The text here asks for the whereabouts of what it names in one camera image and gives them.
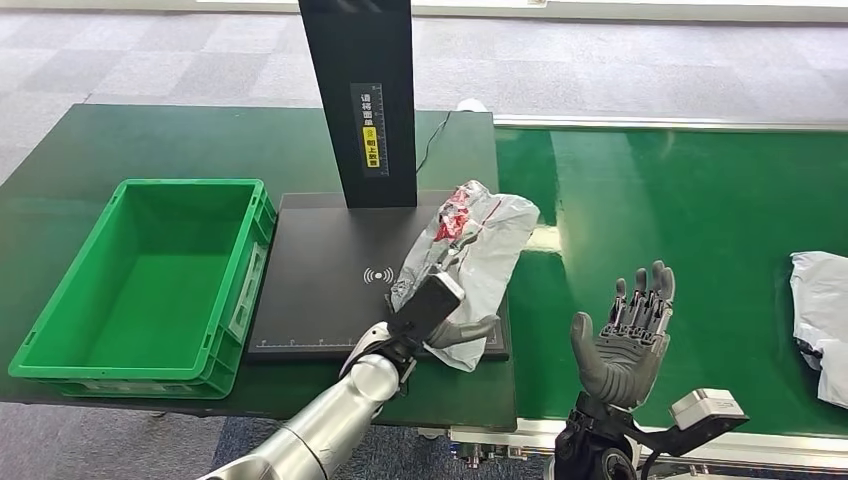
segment plastic bag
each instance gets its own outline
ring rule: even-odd
[[[810,367],[821,370],[818,398],[848,408],[848,258],[793,253],[793,335]]]
[[[391,302],[400,309],[434,264],[452,245],[463,244],[448,273],[465,289],[465,300],[447,319],[476,322],[495,314],[521,250],[536,225],[539,209],[517,195],[493,195],[480,182],[459,186],[439,208],[407,254],[392,286]],[[486,339],[445,349],[425,348],[447,365],[471,372],[485,350]]]

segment yellow label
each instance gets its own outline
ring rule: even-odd
[[[380,168],[377,127],[362,127],[362,145],[365,147],[365,165],[368,168]]]

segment green plastic crate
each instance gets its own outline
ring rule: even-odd
[[[70,396],[227,396],[275,222],[260,180],[124,181],[9,375]]]

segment black scanning platform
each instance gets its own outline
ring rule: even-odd
[[[419,192],[417,208],[353,209],[342,194],[284,195],[246,359],[346,358],[386,318],[410,247],[450,194]],[[505,303],[498,314],[484,360],[509,358]]]

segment silver robotic arm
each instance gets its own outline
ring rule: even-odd
[[[370,328],[340,380],[258,448],[200,480],[326,480],[353,454],[371,420],[415,368],[422,342],[442,348],[486,336],[496,317],[455,326],[444,321],[465,296],[434,267],[404,306]]]

